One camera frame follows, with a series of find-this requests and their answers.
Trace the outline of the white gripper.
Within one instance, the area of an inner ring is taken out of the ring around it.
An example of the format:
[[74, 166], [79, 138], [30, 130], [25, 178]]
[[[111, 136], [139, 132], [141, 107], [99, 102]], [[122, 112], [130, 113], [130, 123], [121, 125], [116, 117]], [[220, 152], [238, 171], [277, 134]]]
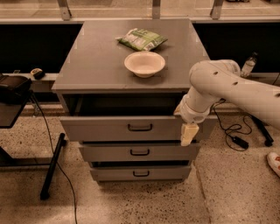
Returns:
[[199, 131], [199, 126], [196, 123], [203, 123], [210, 113], [210, 108], [205, 112], [197, 112], [191, 109], [186, 100], [182, 99], [178, 106], [175, 108], [173, 114], [175, 116], [180, 116], [185, 123], [181, 126], [181, 145], [189, 145], [193, 138]]

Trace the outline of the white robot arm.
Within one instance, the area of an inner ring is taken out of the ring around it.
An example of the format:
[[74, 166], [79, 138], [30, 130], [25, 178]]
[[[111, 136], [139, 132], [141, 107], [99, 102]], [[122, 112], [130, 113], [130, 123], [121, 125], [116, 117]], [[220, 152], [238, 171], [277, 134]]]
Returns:
[[174, 114], [194, 127], [203, 123], [210, 108], [225, 99], [268, 125], [280, 129], [280, 87], [240, 76], [241, 69], [231, 59], [203, 60], [189, 72], [191, 88]]

